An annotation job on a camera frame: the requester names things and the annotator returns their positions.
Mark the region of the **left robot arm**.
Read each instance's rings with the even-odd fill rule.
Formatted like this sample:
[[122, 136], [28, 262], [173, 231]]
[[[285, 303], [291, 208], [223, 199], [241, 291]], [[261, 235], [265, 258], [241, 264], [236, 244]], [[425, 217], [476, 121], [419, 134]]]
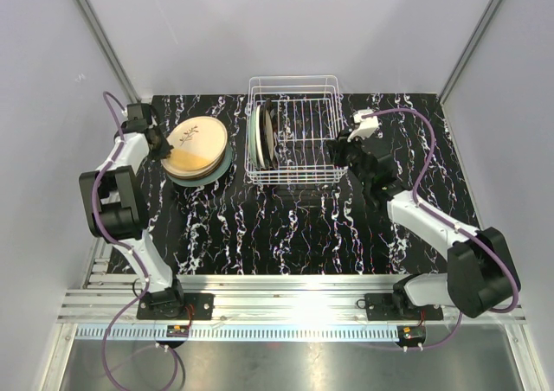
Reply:
[[117, 122], [113, 148], [95, 170], [79, 176], [81, 198], [91, 234], [116, 248], [138, 276], [138, 317], [176, 319], [186, 309], [177, 276], [164, 262], [149, 233], [149, 210], [137, 173], [146, 160], [159, 161], [172, 146], [161, 132], [156, 109], [130, 104]]

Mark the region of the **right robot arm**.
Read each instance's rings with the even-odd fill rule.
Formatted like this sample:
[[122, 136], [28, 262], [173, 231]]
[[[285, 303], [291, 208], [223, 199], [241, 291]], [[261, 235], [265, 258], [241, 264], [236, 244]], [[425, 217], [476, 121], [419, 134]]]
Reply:
[[411, 319], [423, 307], [438, 305], [476, 318], [517, 306], [519, 276], [497, 228], [470, 226], [425, 202], [396, 176], [390, 157], [376, 157], [358, 141], [337, 138], [326, 146], [332, 163], [357, 178], [369, 208], [407, 228], [447, 262], [445, 273], [415, 274], [394, 284], [391, 301], [397, 316]]

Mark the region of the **mint green floral plate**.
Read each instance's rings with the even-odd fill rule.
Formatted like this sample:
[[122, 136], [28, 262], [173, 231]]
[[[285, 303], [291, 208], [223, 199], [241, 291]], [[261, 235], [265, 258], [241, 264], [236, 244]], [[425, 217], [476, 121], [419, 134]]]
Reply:
[[256, 106], [252, 109], [249, 119], [248, 119], [248, 129], [247, 129], [247, 152], [248, 152], [248, 158], [249, 162], [251, 164], [251, 167], [256, 170], [258, 167], [258, 157], [257, 157], [257, 146], [256, 146], [256, 137], [255, 133], [257, 130], [257, 119], [258, 119], [258, 113], [259, 113], [259, 106]]

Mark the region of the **cream yellow leaf plate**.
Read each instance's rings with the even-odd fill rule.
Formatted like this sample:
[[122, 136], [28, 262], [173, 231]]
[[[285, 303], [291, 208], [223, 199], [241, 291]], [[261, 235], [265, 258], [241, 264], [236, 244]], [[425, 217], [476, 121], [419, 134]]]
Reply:
[[186, 119], [167, 137], [170, 155], [161, 161], [174, 175], [197, 172], [216, 163], [225, 152], [228, 132], [216, 118], [200, 116]]

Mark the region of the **black plate with colour stripes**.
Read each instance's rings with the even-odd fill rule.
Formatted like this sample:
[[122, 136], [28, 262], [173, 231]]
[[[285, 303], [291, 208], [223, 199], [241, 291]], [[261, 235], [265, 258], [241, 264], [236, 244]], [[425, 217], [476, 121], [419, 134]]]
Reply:
[[276, 143], [274, 138], [274, 105], [271, 99], [267, 99], [263, 105], [262, 130], [265, 139], [265, 166], [267, 169], [273, 169], [276, 165]]

